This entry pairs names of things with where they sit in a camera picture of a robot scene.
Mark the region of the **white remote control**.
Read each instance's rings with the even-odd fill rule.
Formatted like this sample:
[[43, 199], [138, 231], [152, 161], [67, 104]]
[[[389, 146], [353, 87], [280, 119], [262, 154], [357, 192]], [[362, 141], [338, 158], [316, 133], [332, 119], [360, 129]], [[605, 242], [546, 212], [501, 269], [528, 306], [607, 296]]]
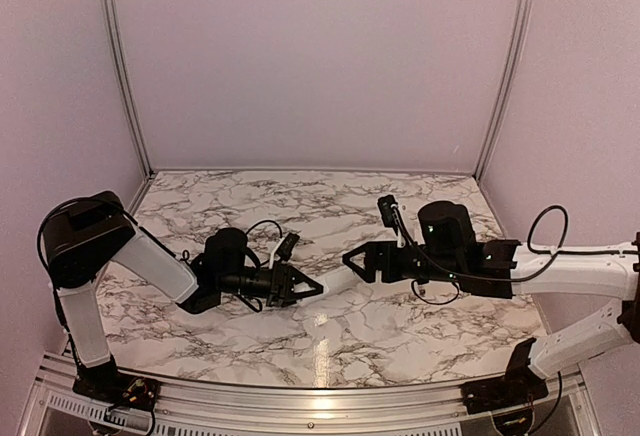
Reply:
[[347, 289], [355, 287], [360, 281], [360, 277], [349, 269], [336, 269], [313, 277], [315, 282], [323, 286], [323, 292], [319, 295], [299, 300], [299, 306], [306, 306], [316, 301], [320, 301], [329, 296], [335, 296]]

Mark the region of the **clear handled screwdriver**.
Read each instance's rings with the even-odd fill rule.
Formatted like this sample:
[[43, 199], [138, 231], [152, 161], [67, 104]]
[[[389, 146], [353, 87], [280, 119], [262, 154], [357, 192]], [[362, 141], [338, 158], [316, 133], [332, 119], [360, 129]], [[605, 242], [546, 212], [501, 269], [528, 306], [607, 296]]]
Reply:
[[419, 283], [416, 283], [417, 286], [417, 292], [419, 294], [420, 297], [425, 298], [427, 293], [426, 293], [426, 289], [425, 286]]

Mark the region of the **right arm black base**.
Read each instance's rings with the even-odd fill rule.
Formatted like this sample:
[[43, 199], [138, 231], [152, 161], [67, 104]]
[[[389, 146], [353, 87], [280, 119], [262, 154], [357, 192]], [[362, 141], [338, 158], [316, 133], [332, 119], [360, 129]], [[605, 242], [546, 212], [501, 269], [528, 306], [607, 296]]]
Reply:
[[546, 378], [530, 368], [530, 351], [535, 338], [517, 344], [501, 376], [466, 382], [461, 385], [463, 404], [469, 414], [505, 409], [531, 403], [548, 396]]

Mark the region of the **front aluminium rail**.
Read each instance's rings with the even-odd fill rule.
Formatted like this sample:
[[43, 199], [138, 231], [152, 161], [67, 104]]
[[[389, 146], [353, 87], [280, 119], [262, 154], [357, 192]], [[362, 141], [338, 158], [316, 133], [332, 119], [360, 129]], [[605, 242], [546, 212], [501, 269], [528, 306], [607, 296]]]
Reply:
[[301, 389], [241, 386], [155, 375], [152, 412], [73, 392], [75, 366], [46, 355], [19, 426], [21, 435], [495, 435], [531, 426], [538, 435], [601, 432], [581, 374], [548, 381], [547, 397], [496, 411], [470, 410], [460, 384]]

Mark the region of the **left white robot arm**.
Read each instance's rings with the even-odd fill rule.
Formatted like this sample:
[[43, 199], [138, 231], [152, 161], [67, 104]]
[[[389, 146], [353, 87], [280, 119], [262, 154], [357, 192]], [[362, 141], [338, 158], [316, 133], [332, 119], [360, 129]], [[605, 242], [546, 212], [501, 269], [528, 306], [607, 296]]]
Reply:
[[218, 306], [225, 294], [258, 312], [323, 293], [321, 283], [288, 262], [298, 239], [288, 234], [263, 265], [249, 248], [247, 233], [227, 227], [209, 236], [203, 252], [188, 261], [141, 226], [115, 193], [104, 191], [54, 208], [42, 221], [36, 244], [61, 324], [81, 367], [89, 369], [86, 382], [102, 399], [116, 401], [126, 392], [126, 379], [110, 366], [96, 296], [96, 279], [106, 266], [124, 267], [189, 314]]

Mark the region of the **right aluminium frame post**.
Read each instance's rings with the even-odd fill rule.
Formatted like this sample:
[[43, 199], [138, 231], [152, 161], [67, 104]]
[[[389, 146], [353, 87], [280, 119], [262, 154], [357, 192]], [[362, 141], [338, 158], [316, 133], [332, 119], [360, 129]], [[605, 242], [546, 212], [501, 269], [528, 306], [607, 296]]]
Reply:
[[533, 0], [516, 0], [515, 15], [506, 58], [487, 130], [473, 173], [473, 177], [478, 184], [481, 184], [488, 172], [492, 155], [497, 146], [499, 132], [506, 118], [510, 94], [526, 43], [532, 5]]

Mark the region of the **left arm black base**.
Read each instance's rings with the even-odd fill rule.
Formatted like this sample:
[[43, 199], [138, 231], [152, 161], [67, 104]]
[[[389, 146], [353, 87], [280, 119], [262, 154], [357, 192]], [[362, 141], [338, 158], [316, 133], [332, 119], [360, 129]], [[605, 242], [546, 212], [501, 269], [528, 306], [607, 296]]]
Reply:
[[73, 383], [74, 393], [108, 403], [111, 409], [152, 411], [160, 383], [154, 378], [122, 373], [111, 364], [82, 368]]

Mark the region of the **aluminium frame post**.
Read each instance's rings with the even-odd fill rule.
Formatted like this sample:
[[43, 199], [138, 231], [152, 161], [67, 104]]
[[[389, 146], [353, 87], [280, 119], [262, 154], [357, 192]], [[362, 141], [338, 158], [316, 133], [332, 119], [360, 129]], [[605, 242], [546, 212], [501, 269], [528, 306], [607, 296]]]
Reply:
[[127, 68], [124, 43], [118, 18], [117, 2], [116, 0], [101, 0], [101, 5], [116, 82], [124, 109], [125, 119], [132, 139], [134, 152], [144, 178], [151, 179], [154, 176], [154, 169], [152, 167], [144, 139], [131, 79]]
[[473, 177], [478, 184], [481, 184], [488, 172], [492, 155], [497, 146], [499, 132], [506, 118], [510, 94], [526, 43], [532, 5], [533, 0], [516, 0], [515, 15], [506, 58], [487, 130], [473, 173]]

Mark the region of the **left aluminium frame post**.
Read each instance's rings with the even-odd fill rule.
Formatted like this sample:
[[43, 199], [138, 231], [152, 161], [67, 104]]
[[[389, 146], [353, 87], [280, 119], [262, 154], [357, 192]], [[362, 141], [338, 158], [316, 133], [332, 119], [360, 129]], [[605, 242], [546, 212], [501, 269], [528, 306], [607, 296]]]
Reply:
[[117, 2], [116, 0], [101, 0], [101, 5], [116, 82], [124, 109], [125, 119], [132, 139], [134, 152], [144, 178], [151, 179], [154, 176], [154, 169], [152, 167], [144, 139], [131, 79], [127, 68], [124, 43], [118, 18]]

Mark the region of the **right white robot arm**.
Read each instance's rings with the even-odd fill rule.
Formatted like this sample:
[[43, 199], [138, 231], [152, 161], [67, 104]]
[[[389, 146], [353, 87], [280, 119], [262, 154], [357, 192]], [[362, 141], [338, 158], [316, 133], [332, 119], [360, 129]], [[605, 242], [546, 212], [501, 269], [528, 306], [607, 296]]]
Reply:
[[468, 209], [451, 201], [428, 203], [418, 212], [423, 241], [409, 234], [391, 195], [378, 201], [393, 241], [371, 241], [345, 253], [343, 263], [363, 281], [414, 285], [440, 281], [474, 296], [567, 293], [610, 298], [601, 310], [565, 329], [518, 344], [495, 394], [515, 404], [567, 366], [639, 340], [639, 243], [569, 248], [494, 239], [479, 242]]

